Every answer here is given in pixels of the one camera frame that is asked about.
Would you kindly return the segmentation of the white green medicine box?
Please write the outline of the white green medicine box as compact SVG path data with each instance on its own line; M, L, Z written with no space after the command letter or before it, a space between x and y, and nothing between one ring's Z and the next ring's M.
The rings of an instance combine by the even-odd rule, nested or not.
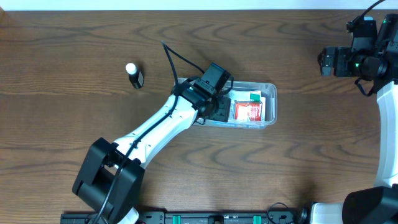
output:
M252 102L252 103L265 103L266 99L261 96L260 90L254 91L238 91L231 90L228 94L228 97L231 98L232 101L243 101L243 102Z

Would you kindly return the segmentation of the red white Panadol box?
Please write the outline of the red white Panadol box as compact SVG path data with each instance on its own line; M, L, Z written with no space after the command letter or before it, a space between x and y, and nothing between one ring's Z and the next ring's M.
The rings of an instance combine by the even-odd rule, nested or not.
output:
M263 104L260 101L236 101L234 118L238 121L263 121Z

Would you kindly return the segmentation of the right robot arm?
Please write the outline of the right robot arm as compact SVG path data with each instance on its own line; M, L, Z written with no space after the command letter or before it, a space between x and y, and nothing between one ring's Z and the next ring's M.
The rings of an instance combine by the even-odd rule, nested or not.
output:
M380 28L372 17L347 23L349 47L326 47L318 55L323 76L355 77L373 83L364 96L376 95L381 119L380 156L374 186L351 192L342 203L314 203L309 223L397 223L397 14Z

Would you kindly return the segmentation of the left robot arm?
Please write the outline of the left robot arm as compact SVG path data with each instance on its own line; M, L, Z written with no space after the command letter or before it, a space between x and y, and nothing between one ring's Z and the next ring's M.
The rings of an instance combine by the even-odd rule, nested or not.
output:
M72 191L95 214L87 223L135 223L135 209L150 161L198 119L227 122L231 100L225 81L188 78L175 85L165 104L129 134L90 147Z

